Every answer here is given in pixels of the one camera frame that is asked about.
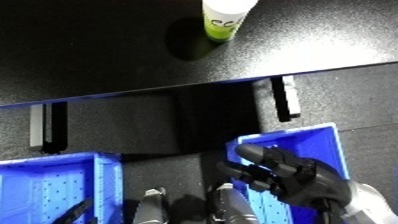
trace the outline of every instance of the blue plastic bin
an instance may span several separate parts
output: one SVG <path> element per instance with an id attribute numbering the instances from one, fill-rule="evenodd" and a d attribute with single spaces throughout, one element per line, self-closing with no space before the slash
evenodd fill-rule
<path id="1" fill-rule="evenodd" d="M 341 176 L 349 178 L 337 128 L 333 123 L 242 136 L 229 142 L 227 144 L 228 159 L 248 165 L 249 161 L 235 153 L 236 146 L 243 143 L 263 147 L 278 146 L 301 157 L 316 158 L 337 169 Z M 315 211 L 311 209 L 286 205 L 277 201 L 275 196 L 270 193 L 255 192 L 238 181 L 233 181 L 233 184 L 248 199 L 250 206 L 263 224 L 308 224 L 313 222 Z"/>
<path id="2" fill-rule="evenodd" d="M 122 172 L 119 156 L 77 153 L 0 161 L 0 223 L 48 224 L 73 205 L 93 199 L 75 223 L 97 217 L 122 223 Z"/>

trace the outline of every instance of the black table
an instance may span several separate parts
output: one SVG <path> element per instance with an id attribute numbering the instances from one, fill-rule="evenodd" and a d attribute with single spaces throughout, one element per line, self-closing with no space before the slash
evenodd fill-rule
<path id="1" fill-rule="evenodd" d="M 260 0 L 228 44 L 200 0 L 3 0 L 0 106 L 398 61 L 394 0 Z"/>

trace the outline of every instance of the yellow-green label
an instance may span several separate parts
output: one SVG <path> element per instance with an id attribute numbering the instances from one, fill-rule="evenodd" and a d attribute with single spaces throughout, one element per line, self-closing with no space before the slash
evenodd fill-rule
<path id="1" fill-rule="evenodd" d="M 204 15 L 204 20 L 207 35 L 215 41 L 230 40 L 235 35 L 240 25 L 240 20 L 237 22 L 210 20 L 206 15 Z"/>

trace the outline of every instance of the cup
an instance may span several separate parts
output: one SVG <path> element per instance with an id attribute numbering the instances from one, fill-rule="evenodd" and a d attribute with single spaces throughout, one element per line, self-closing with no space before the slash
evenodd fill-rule
<path id="1" fill-rule="evenodd" d="M 207 36 L 217 42 L 231 40 L 258 0 L 203 0 Z"/>

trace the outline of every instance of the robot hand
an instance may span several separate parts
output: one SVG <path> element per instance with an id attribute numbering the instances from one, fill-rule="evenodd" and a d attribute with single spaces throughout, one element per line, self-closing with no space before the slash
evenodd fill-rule
<path id="1" fill-rule="evenodd" d="M 334 168 L 276 147 L 243 144 L 236 152 L 255 165 L 224 162 L 219 165 L 223 173 L 253 190 L 268 190 L 281 202 L 316 209 L 315 223 L 342 223 L 340 211 L 351 202 L 351 190 Z"/>

